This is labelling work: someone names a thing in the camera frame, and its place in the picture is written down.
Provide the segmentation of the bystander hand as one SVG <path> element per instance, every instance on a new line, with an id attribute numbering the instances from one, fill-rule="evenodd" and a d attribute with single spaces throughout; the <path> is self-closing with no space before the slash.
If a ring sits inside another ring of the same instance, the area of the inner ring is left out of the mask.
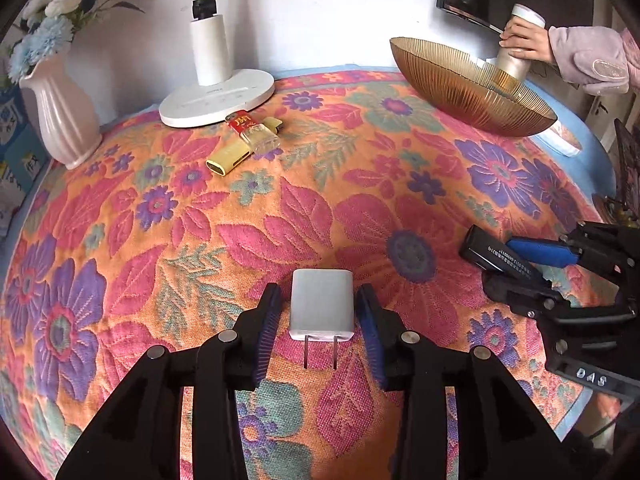
<path id="1" fill-rule="evenodd" d="M 555 63 L 548 30 L 515 15 L 506 23 L 499 46 L 514 58 Z"/>

